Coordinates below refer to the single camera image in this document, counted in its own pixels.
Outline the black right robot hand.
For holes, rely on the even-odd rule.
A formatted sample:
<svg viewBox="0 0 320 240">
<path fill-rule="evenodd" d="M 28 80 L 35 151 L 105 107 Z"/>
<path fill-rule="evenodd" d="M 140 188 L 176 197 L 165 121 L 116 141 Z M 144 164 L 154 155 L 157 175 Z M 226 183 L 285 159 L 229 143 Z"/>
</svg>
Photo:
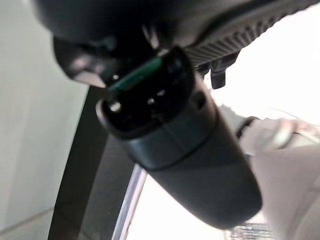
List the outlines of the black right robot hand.
<svg viewBox="0 0 320 240">
<path fill-rule="evenodd" d="M 201 221 L 233 228 L 262 194 L 204 84 L 275 23 L 316 0 L 32 0 L 67 77 L 128 157 Z"/>
</svg>

